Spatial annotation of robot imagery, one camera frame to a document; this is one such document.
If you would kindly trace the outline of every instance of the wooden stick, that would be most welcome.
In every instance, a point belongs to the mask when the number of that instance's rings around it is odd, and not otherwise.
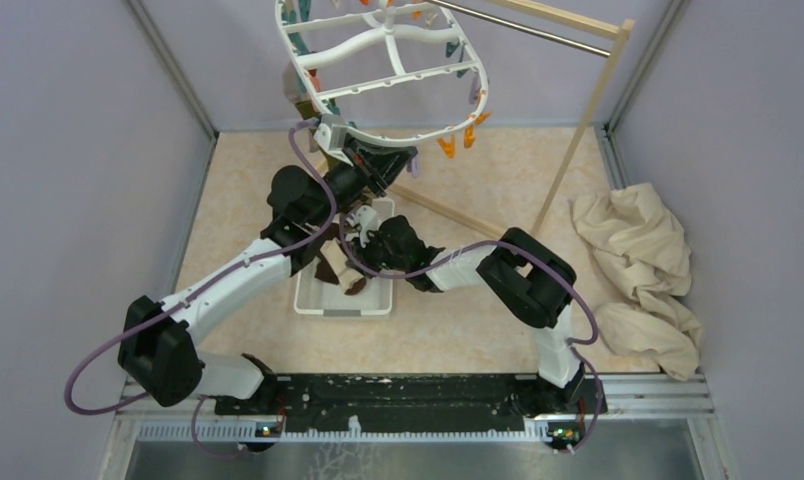
[[[551,22],[575,28],[583,32],[592,33],[598,37],[615,40],[620,28],[610,23],[600,22],[560,8],[550,7],[533,0],[488,0],[490,3],[510,8],[521,13],[543,18]]]
[[[475,230],[488,238],[498,240],[505,235],[505,228],[500,228],[490,222],[473,218],[466,213],[455,210],[452,207],[448,207],[443,203],[440,203],[437,200],[427,197],[421,193],[417,193],[410,188],[406,188],[401,185],[391,185],[388,191],[395,195],[399,195],[409,202],[416,203],[417,205],[425,207],[432,212],[437,213],[438,215],[442,215],[450,220],[464,225],[467,228]]]
[[[590,102],[588,103],[587,107],[585,107],[585,112],[582,114],[582,118],[579,120],[579,125],[576,127],[576,132],[573,134],[573,139],[570,140],[570,146],[567,147],[567,152],[564,154],[564,159],[561,160],[561,166],[558,167],[558,172],[555,174],[555,180],[552,182],[552,186],[549,187],[549,193],[546,195],[546,200],[543,202],[543,207],[541,207],[540,212],[538,212],[537,217],[532,224],[532,228],[529,232],[532,236],[536,236],[538,233],[540,233],[540,227],[543,225],[543,220],[546,218],[546,214],[549,212],[549,208],[552,206],[552,201],[555,199],[555,193],[558,191],[558,187],[561,186],[561,181],[564,180],[564,175],[567,173],[567,168],[570,166],[570,162],[573,160],[576,150],[579,148],[579,142],[582,139],[582,135],[584,135],[585,130],[587,130],[588,126],[590,125],[590,121],[593,119],[593,114],[596,112],[599,102],[602,101],[602,94],[605,92],[605,87],[608,85],[608,81],[611,79],[611,74],[617,67],[617,61],[620,60],[620,54],[623,53],[623,49],[626,46],[626,41],[629,39],[629,35],[632,33],[634,24],[635,22],[633,20],[626,20],[623,22],[623,26],[620,27],[620,32],[617,35],[617,39],[614,41],[613,48],[611,49],[611,56],[608,57],[608,60],[605,62],[605,66],[602,68],[602,73],[599,75],[599,79],[596,81],[596,86],[594,86],[593,93],[590,96]]]

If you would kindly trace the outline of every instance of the white drying rack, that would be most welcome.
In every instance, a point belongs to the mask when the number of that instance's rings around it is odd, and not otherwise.
[[[296,72],[299,74],[308,95],[310,95],[315,107],[321,114],[334,113],[331,109],[332,101],[348,95],[358,95],[359,93],[380,88],[391,88],[399,84],[417,82],[440,75],[451,75],[462,70],[470,70],[478,75],[481,85],[479,101],[476,102],[475,110],[473,110],[467,118],[459,121],[457,124],[430,133],[417,134],[405,138],[390,138],[384,135],[376,136],[355,128],[349,129],[349,133],[352,136],[374,145],[387,147],[416,146],[427,141],[448,137],[461,132],[472,125],[484,112],[488,91],[487,73],[475,49],[473,49],[470,44],[469,39],[449,10],[436,7],[429,3],[416,3],[393,7],[388,5],[388,0],[379,0],[379,8],[375,10],[363,13],[349,13],[338,17],[309,20],[307,22],[291,23],[287,20],[290,18],[290,16],[287,15],[290,12],[289,1],[290,0],[276,0],[275,15],[278,31],[287,46],[290,61],[293,62],[293,65],[296,67]],[[432,10],[437,10],[443,15],[446,24],[449,25],[447,28],[429,30],[415,25],[396,23],[396,17],[399,15],[412,15],[416,12],[428,13]],[[293,34],[301,34],[302,32],[361,22],[366,23],[370,29],[323,51],[303,55],[291,40],[291,35]],[[399,49],[396,46],[397,39],[413,40],[425,44],[445,45],[447,43],[455,43],[459,45],[458,48],[463,49],[463,58],[466,60],[425,70],[408,72],[399,57]],[[311,81],[310,70],[339,62],[370,45],[380,42],[384,42],[387,46],[387,54],[394,71],[392,77],[367,80],[332,90],[317,91],[314,83]]]

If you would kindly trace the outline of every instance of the beige table surface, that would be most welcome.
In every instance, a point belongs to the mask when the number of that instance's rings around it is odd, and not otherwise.
[[[447,159],[440,148],[421,151],[421,177],[403,173],[398,183],[505,227],[527,229],[543,203],[570,136],[570,128],[480,129],[474,148]],[[306,133],[300,143],[307,146]],[[309,155],[315,163],[322,157]],[[223,133],[214,154],[182,266],[179,288],[196,283],[257,238],[271,219],[266,204],[272,176],[298,163],[286,132]],[[592,263],[570,221],[570,201],[604,192],[608,182],[592,131],[582,140],[553,209],[538,237],[567,260],[576,288],[591,308],[619,298]],[[396,213],[408,217],[427,244],[449,249],[482,237],[399,198]],[[296,279],[250,300],[218,326],[202,349],[251,353],[278,372],[303,373],[493,373],[534,372],[531,331],[483,288],[425,294],[406,282],[394,285],[389,316],[341,319],[298,315]],[[576,307],[575,333],[589,336]],[[611,354],[600,340],[581,352],[600,371],[657,371],[653,362]]]

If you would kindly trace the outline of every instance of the white wall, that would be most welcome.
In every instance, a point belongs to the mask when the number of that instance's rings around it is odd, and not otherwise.
[[[610,117],[614,103],[625,88],[668,2],[546,2],[617,25],[627,18],[637,22],[597,120]],[[274,2],[144,0],[144,3],[217,129],[257,130],[293,124],[297,115],[281,94],[281,72],[287,63],[287,55],[275,29]],[[363,11],[365,8],[356,0],[343,0],[342,3],[341,8],[348,11]],[[600,46],[609,47],[611,44],[493,6],[485,0],[458,0],[456,3]],[[328,17],[335,12],[331,0],[314,0],[313,4],[315,15],[312,18]],[[495,114],[488,121],[489,124],[563,125],[578,122],[604,59],[461,14],[456,14],[456,17],[462,22],[491,79],[488,105]],[[358,30],[348,31],[351,34]],[[309,48],[312,45],[335,45],[345,38],[345,35],[337,34],[321,38],[306,35]],[[322,43],[326,40],[334,43]],[[400,45],[405,52],[406,45]],[[442,58],[440,52],[443,47],[432,47],[436,48],[436,55]],[[425,61],[426,57],[412,52],[403,60],[410,65],[409,61]],[[364,76],[359,77],[362,79],[392,74],[383,46],[361,52],[353,57],[349,65],[337,70],[328,67],[320,72],[320,77],[331,84],[347,79],[345,77],[351,70],[357,70],[358,75]],[[456,97],[452,96],[454,92],[466,99],[470,76],[462,80],[448,77],[446,82],[439,83],[437,98],[435,91],[429,90],[431,87],[427,88],[425,82],[419,82],[410,89],[396,87],[350,97],[341,107],[344,115],[356,120],[359,125],[446,125],[458,118],[466,118],[470,108],[465,100],[455,102]]]
[[[0,0],[0,479],[91,479],[111,418],[66,376],[165,293],[207,139],[119,0]],[[75,396],[114,402],[115,351]]]
[[[741,478],[804,478],[804,0],[694,0],[617,138],[687,230]]]

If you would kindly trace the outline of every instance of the beige cloth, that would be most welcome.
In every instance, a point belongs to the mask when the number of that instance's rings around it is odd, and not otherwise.
[[[690,378],[703,327],[673,296],[690,289],[691,251],[652,185],[580,197],[573,224],[605,275],[633,302],[596,312],[605,343],[618,355],[652,357],[673,378]]]

